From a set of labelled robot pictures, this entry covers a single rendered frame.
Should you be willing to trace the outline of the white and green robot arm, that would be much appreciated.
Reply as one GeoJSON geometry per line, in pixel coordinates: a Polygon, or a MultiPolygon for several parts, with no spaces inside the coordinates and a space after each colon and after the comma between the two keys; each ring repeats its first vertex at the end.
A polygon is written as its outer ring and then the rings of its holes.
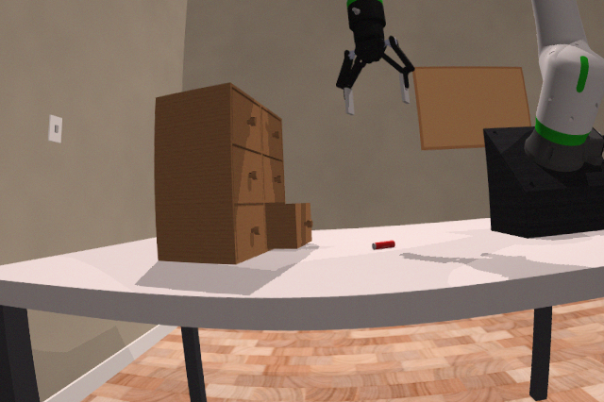
{"type": "MultiPolygon", "coordinates": [[[[601,165],[604,135],[593,125],[604,94],[604,58],[589,47],[577,0],[531,3],[543,86],[525,152],[559,172],[577,171],[584,161],[601,165]]],[[[346,4],[350,30],[365,22],[386,26],[382,0],[346,4]]]]}

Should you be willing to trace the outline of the brown wooden chest of drawers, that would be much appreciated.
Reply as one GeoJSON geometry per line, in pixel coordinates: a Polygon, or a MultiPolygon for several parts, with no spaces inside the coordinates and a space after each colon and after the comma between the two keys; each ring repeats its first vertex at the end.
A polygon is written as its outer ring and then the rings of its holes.
{"type": "Polygon", "coordinates": [[[283,140],[282,158],[262,151],[261,109],[281,122],[282,140],[282,119],[230,82],[156,97],[158,260],[238,264],[273,250],[265,205],[286,204],[283,140]],[[261,150],[232,140],[232,89],[260,107],[261,150]],[[234,200],[232,146],[261,155],[263,200],[234,200]],[[284,200],[264,200],[262,156],[283,162],[284,200]],[[237,260],[234,206],[257,205],[263,205],[266,250],[237,260]]]}

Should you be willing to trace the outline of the brown wooden drawer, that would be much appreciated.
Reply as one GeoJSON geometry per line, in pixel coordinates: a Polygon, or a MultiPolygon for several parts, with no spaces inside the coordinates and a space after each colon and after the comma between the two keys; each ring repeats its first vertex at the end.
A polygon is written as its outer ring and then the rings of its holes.
{"type": "Polygon", "coordinates": [[[234,90],[232,90],[232,140],[261,150],[260,107],[234,90]]]}
{"type": "Polygon", "coordinates": [[[282,158],[281,122],[261,109],[261,129],[262,151],[282,158]]]}
{"type": "Polygon", "coordinates": [[[263,205],[234,206],[234,209],[237,260],[266,250],[263,205]]]}
{"type": "Polygon", "coordinates": [[[262,157],[264,200],[284,200],[283,162],[262,157]]]}
{"type": "Polygon", "coordinates": [[[232,157],[234,200],[263,200],[261,155],[232,146],[232,157]]]}
{"type": "Polygon", "coordinates": [[[267,249],[297,249],[312,241],[310,203],[265,205],[267,249]]]}

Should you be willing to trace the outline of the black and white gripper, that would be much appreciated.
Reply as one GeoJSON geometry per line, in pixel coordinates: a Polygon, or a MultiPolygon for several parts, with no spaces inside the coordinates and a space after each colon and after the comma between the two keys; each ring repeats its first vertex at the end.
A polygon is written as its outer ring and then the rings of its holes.
{"type": "Polygon", "coordinates": [[[397,39],[393,36],[390,36],[388,40],[384,41],[383,26],[375,22],[365,22],[356,25],[353,29],[353,33],[354,42],[356,45],[355,50],[344,51],[344,62],[336,83],[336,87],[344,90],[346,114],[355,115],[353,92],[351,88],[359,76],[361,69],[365,67],[366,63],[369,64],[374,61],[379,61],[381,58],[385,59],[400,73],[399,81],[402,102],[409,104],[410,97],[408,74],[413,72],[415,68],[400,49],[397,39]],[[404,68],[402,68],[398,63],[384,53],[387,45],[394,49],[396,54],[404,63],[404,68]],[[355,58],[356,55],[357,57],[355,58]],[[353,59],[355,60],[354,65],[352,66],[353,59]]]}

